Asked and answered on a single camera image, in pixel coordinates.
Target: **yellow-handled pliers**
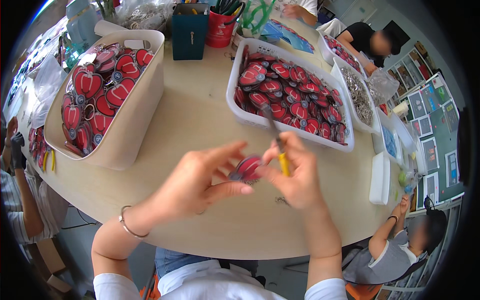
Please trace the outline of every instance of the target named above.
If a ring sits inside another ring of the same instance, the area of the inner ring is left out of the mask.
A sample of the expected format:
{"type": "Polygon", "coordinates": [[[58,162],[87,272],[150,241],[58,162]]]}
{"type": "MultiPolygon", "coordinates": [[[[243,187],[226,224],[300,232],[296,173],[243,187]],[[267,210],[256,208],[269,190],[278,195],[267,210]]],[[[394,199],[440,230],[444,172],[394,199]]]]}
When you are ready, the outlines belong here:
{"type": "Polygon", "coordinates": [[[278,155],[278,162],[280,163],[280,168],[282,169],[282,173],[285,176],[290,176],[290,171],[288,169],[289,162],[285,153],[285,149],[283,147],[283,142],[280,139],[280,136],[278,135],[278,130],[275,126],[275,122],[273,121],[272,111],[268,106],[263,108],[262,111],[264,112],[264,115],[266,116],[266,118],[268,119],[268,122],[270,123],[270,132],[275,137],[276,144],[278,145],[278,149],[280,152],[280,154],[278,155]]]}
{"type": "MultiPolygon", "coordinates": [[[[53,149],[50,150],[52,152],[52,171],[55,170],[55,152],[53,151],[53,149]]],[[[48,153],[50,151],[46,151],[45,152],[45,156],[43,157],[43,171],[45,172],[45,170],[47,169],[47,157],[48,157],[48,153]]]]}

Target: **striped shirt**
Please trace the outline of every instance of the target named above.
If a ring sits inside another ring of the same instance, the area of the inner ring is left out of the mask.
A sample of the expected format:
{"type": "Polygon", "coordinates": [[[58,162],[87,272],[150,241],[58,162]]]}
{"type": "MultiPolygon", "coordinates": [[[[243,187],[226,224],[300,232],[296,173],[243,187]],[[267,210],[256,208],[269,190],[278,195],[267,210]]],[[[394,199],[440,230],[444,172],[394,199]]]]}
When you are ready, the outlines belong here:
{"type": "Polygon", "coordinates": [[[58,233],[55,220],[51,217],[51,212],[47,211],[49,208],[48,203],[42,201],[38,193],[35,177],[25,172],[25,178],[30,188],[30,192],[35,199],[35,202],[42,218],[44,229],[35,237],[28,238],[24,223],[23,206],[20,197],[20,189],[17,181],[9,173],[5,171],[5,164],[3,157],[0,156],[1,170],[0,170],[0,186],[1,186],[1,200],[4,202],[5,209],[7,210],[8,220],[12,227],[13,233],[19,244],[32,244],[40,240],[51,238],[54,234],[58,233]]]}

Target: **bracelet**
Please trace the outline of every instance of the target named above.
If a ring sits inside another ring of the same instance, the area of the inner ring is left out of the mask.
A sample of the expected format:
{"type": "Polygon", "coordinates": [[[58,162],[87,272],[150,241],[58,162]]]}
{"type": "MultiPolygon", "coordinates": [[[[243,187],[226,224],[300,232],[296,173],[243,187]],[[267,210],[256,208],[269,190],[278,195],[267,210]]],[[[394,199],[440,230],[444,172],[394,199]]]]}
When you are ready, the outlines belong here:
{"type": "Polygon", "coordinates": [[[121,210],[120,210],[120,216],[119,216],[119,222],[122,224],[123,229],[125,229],[125,231],[127,231],[128,233],[130,233],[131,235],[133,235],[133,236],[136,237],[137,239],[145,240],[145,239],[148,237],[148,233],[145,234],[145,235],[136,235],[136,234],[134,234],[133,232],[131,232],[130,229],[128,229],[127,225],[125,225],[125,220],[123,219],[123,211],[124,211],[126,208],[129,208],[129,207],[131,207],[131,205],[126,205],[126,206],[124,206],[124,207],[121,208],[121,210]]]}
{"type": "Polygon", "coordinates": [[[395,224],[398,222],[398,217],[397,217],[397,216],[391,215],[391,216],[389,216],[389,217],[387,218],[387,221],[388,221],[388,219],[390,219],[390,218],[395,218],[395,224]]]}

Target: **round wooden table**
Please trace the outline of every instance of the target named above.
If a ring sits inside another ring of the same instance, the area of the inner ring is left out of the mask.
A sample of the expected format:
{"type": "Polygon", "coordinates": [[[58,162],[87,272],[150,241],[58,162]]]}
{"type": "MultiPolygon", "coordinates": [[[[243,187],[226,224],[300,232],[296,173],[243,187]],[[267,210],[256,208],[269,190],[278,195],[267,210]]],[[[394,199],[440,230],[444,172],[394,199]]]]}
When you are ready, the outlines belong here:
{"type": "MultiPolygon", "coordinates": [[[[277,44],[330,72],[318,49],[319,34],[296,20],[275,18],[310,41],[313,54],[295,50],[283,40],[277,44]]],[[[143,140],[135,163],[125,171],[95,167],[56,153],[55,171],[36,170],[68,202],[90,217],[105,223],[120,208],[135,204],[155,191],[187,151],[246,140],[245,154],[262,154],[270,145],[268,131],[235,121],[225,93],[235,51],[205,46],[203,60],[172,59],[167,42],[164,58],[165,90],[143,140]]],[[[27,120],[36,101],[33,82],[18,114],[19,130],[28,137],[27,120]]],[[[307,144],[318,156],[318,170],[325,201],[338,227],[343,245],[371,236],[401,198],[392,166],[388,205],[369,202],[373,151],[370,134],[355,131],[355,148],[343,153],[318,144],[307,144]]],[[[27,147],[24,155],[33,163],[27,147]]],[[[146,240],[153,245],[190,254],[229,259],[277,259],[307,255],[299,214],[275,202],[281,196],[265,180],[254,185],[255,193],[225,199],[204,214],[158,226],[146,240]]]]}

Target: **hand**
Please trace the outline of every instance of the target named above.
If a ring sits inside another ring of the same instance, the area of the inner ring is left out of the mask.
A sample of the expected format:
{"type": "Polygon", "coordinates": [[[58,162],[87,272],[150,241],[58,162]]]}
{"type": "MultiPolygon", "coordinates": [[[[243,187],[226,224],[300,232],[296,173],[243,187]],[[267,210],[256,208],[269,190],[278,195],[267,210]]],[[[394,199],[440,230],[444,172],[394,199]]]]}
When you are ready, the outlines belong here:
{"type": "Polygon", "coordinates": [[[304,9],[298,4],[294,4],[294,5],[288,4],[288,5],[285,5],[283,9],[283,15],[286,16],[287,18],[297,19],[297,18],[303,17],[303,14],[306,11],[307,11],[306,9],[304,9]]]}
{"type": "Polygon", "coordinates": [[[227,174],[235,169],[230,159],[245,158],[240,152],[246,142],[234,142],[219,148],[186,153],[163,186],[153,195],[154,207],[168,220],[194,216],[223,198],[247,195],[253,188],[241,182],[226,182],[227,174]],[[212,185],[212,177],[224,181],[212,185]]]}
{"type": "MultiPolygon", "coordinates": [[[[294,132],[282,132],[280,138],[293,169],[291,176],[287,177],[279,170],[268,166],[260,166],[255,172],[279,189],[292,207],[300,210],[311,208],[321,199],[317,159],[313,153],[305,149],[294,132]]],[[[278,146],[276,141],[273,141],[270,149],[264,153],[264,163],[267,165],[272,159],[278,158],[278,154],[278,146]]]]}
{"type": "Polygon", "coordinates": [[[375,70],[378,69],[378,67],[375,66],[375,65],[373,64],[373,62],[370,62],[370,63],[367,64],[367,65],[365,66],[365,68],[363,68],[363,69],[365,70],[365,72],[367,73],[367,75],[370,76],[375,70]]]}
{"type": "Polygon", "coordinates": [[[21,132],[17,132],[10,139],[12,147],[12,162],[14,169],[23,169],[22,167],[22,147],[25,146],[24,136],[21,132]]]}
{"type": "Polygon", "coordinates": [[[13,117],[10,122],[8,122],[7,125],[7,138],[5,139],[5,145],[7,147],[10,147],[12,144],[10,144],[10,139],[12,136],[17,132],[18,129],[18,121],[17,117],[13,117]]]}
{"type": "Polygon", "coordinates": [[[401,216],[405,215],[409,207],[410,207],[410,201],[408,200],[408,195],[403,195],[402,201],[395,206],[395,208],[392,211],[392,215],[400,218],[401,216]]]}

